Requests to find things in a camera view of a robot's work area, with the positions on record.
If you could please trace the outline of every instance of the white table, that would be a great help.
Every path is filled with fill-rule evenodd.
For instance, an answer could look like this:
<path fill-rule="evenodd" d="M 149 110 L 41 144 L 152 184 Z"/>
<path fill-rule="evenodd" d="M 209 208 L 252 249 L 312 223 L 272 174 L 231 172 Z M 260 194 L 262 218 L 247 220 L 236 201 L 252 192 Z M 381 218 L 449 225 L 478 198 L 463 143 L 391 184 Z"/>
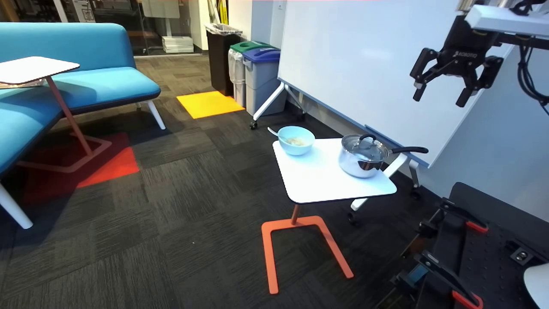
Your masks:
<path fill-rule="evenodd" d="M 341 139 L 317 139 L 310 153 L 302 156 L 286 155 L 278 141 L 272 144 L 272 150 L 288 198 L 295 203 L 295 206 L 291 218 L 264 222 L 260 225 L 269 294 L 278 294 L 276 263 L 271 239 L 274 230 L 317 227 L 334 254 L 343 275 L 351 278 L 353 273 L 338 244 L 332 240 L 324 220 L 320 216 L 298 216 L 298 204 L 394 194 L 394 184 L 382 172 L 372 179 L 355 179 L 344 174 L 338 163 Z"/>
<path fill-rule="evenodd" d="M 29 168 L 39 168 L 39 170 L 49 170 L 49 172 L 61 172 L 61 174 L 72 174 L 89 163 L 92 158 L 96 158 L 99 153 L 103 153 L 106 148 L 109 148 L 109 141 L 104 139 L 96 139 L 84 136 L 80 127 L 75 124 L 72 112 L 68 110 L 61 93 L 55 86 L 51 76 L 73 71 L 77 69 L 79 64 L 75 62 L 63 62 L 56 59 L 46 59 L 46 57 L 25 57 L 25 59 L 17 59 L 10 62 L 1 62 L 0 64 L 0 83 L 7 86 L 24 86 L 27 83 L 34 81 L 46 81 L 51 95 L 55 96 L 55 101 L 61 108 L 70 129 L 73 131 L 73 136 L 79 139 L 85 156 L 77 160 L 75 163 L 68 167 L 56 167 L 56 165 L 44 165 L 44 163 L 32 163 L 32 162 L 20 162 L 20 167 L 29 167 Z M 97 148 L 91 150 L 89 143 L 92 141 L 97 144 Z"/>

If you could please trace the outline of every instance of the cable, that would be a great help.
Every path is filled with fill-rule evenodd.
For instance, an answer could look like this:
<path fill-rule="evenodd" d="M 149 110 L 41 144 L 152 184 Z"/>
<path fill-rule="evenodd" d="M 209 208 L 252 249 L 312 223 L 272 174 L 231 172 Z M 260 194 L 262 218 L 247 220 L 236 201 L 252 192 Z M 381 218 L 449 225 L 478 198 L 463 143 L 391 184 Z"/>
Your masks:
<path fill-rule="evenodd" d="M 525 91 L 525 95 L 528 95 L 530 98 L 538 101 L 540 108 L 549 117 L 549 112 L 545 110 L 545 105 L 549 103 L 549 96 L 544 95 L 544 93 L 538 93 L 535 89 L 535 83 L 533 83 L 533 77 L 531 77 L 530 69 L 528 69 L 533 48 L 531 47 L 525 47 L 525 45 L 518 45 L 518 50 L 519 50 L 519 62 L 518 62 L 518 67 L 516 67 L 518 84 Z"/>

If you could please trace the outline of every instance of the gray carpet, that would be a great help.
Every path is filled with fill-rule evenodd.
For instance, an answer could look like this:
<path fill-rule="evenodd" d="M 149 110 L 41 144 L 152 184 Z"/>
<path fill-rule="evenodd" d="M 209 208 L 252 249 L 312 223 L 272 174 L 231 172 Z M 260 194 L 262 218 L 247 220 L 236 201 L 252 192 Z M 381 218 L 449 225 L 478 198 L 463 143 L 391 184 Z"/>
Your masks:
<path fill-rule="evenodd" d="M 91 136 L 125 132 L 140 172 L 27 208 L 34 228 L 25 232 L 0 215 L 1 309 L 374 307 L 391 290 L 399 251 L 432 213 L 429 198 L 410 196 L 408 179 L 394 175 L 398 194 L 370 199 L 355 213 L 358 225 L 346 220 L 348 201 L 305 206 L 326 220 L 355 278 L 344 280 L 314 230 L 279 232 L 279 295 L 271 297 L 259 227 L 288 218 L 291 203 L 264 127 L 338 134 L 291 108 L 260 119 L 257 131 L 245 112 L 192 120 L 175 96 L 211 91 L 207 55 L 137 65 L 163 88 L 156 103 L 168 131 L 135 105 L 77 119 Z M 36 148 L 65 134 L 60 122 Z M 22 168 L 3 182 L 17 201 L 29 194 Z"/>

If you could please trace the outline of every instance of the blue sofa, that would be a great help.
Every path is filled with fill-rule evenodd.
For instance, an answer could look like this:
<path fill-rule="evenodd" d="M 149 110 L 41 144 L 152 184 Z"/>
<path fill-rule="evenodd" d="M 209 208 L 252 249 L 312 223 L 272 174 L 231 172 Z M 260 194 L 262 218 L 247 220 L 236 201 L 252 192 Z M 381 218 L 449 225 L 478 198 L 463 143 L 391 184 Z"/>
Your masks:
<path fill-rule="evenodd" d="M 79 69 L 53 76 L 73 115 L 145 101 L 159 129 L 164 129 L 152 103 L 159 86 L 135 69 L 121 26 L 0 22 L 0 47 L 0 62 L 22 57 L 77 62 Z M 31 228 L 32 222 L 1 186 L 1 175 L 61 117 L 46 86 L 0 89 L 0 206 L 22 228 Z"/>

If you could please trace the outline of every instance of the whiteboard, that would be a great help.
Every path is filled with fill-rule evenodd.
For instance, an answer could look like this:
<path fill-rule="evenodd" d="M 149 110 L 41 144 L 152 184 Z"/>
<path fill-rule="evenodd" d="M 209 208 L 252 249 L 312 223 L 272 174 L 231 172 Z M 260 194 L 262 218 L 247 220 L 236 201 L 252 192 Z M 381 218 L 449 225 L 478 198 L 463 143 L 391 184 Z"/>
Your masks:
<path fill-rule="evenodd" d="M 437 77 L 422 100 L 410 71 L 422 48 L 441 50 L 456 0 L 286 0 L 278 77 L 343 119 L 399 146 L 425 146 L 432 163 L 470 107 L 459 77 Z"/>

